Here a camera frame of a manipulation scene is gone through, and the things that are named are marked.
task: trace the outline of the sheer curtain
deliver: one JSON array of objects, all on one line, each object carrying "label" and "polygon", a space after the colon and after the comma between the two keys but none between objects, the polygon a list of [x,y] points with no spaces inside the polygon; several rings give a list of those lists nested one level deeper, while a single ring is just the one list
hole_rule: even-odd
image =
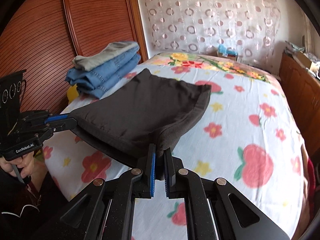
[{"label": "sheer curtain", "polygon": [[277,0],[139,0],[154,55],[180,51],[214,55],[219,44],[246,64],[271,69],[281,18]]}]

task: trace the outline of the human hand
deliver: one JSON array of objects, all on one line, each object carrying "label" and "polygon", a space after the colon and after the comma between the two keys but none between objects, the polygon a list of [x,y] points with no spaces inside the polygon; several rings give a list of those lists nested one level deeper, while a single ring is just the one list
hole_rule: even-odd
[{"label": "human hand", "polygon": [[19,169],[22,168],[20,173],[21,177],[24,179],[26,176],[32,174],[33,167],[34,167],[34,158],[33,152],[30,152],[22,157],[19,157],[13,161],[6,161],[4,157],[0,158],[0,167],[7,173],[9,173],[13,177],[17,177],[16,173],[14,172],[11,164],[17,165]]}]

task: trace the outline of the blue denim fabric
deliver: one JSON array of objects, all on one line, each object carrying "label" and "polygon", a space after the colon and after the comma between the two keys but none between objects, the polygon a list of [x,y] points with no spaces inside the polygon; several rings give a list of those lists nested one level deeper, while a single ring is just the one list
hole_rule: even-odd
[{"label": "blue denim fabric", "polygon": [[100,99],[110,88],[117,84],[120,81],[120,79],[122,79],[125,75],[127,75],[131,70],[133,70],[137,66],[140,58],[141,57],[139,54],[134,55],[127,64],[118,69],[116,73],[114,73],[107,81],[99,85],[96,89],[87,90],[85,86],[82,86],[82,84],[78,83],[77,90],[79,92],[93,95]]},{"label": "blue denim fabric", "polygon": [[106,82],[113,74],[124,66],[139,50],[139,46],[127,50],[119,56],[103,63],[91,71],[78,70],[74,67],[68,70],[65,81],[71,86],[77,84],[86,90],[94,90]]}]

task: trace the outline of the floral bedsheet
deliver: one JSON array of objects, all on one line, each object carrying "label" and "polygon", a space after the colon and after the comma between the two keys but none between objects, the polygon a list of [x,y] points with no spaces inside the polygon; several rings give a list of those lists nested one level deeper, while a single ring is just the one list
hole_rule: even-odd
[{"label": "floral bedsheet", "polygon": [[[104,97],[145,68],[161,77],[212,86],[207,110],[181,137],[174,156],[203,178],[226,178],[292,237],[303,206],[303,143],[276,79],[228,59],[164,53],[138,65]],[[63,113],[95,100],[81,95]],[[128,169],[71,131],[45,141],[44,158],[68,200],[93,179],[114,179]],[[183,199],[167,199],[163,181],[156,181],[154,198],[136,200],[132,236],[187,239]]]}]

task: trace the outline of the wooden furniture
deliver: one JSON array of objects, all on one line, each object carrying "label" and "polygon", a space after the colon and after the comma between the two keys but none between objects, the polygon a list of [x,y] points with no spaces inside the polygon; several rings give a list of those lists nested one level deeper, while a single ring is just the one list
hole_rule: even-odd
[{"label": "wooden furniture", "polygon": [[282,56],[279,76],[311,157],[320,149],[320,82],[286,54]]},{"label": "wooden furniture", "polygon": [[0,32],[0,76],[27,69],[21,111],[59,113],[68,105],[72,59],[125,40],[137,41],[147,59],[137,0],[25,0]]}]

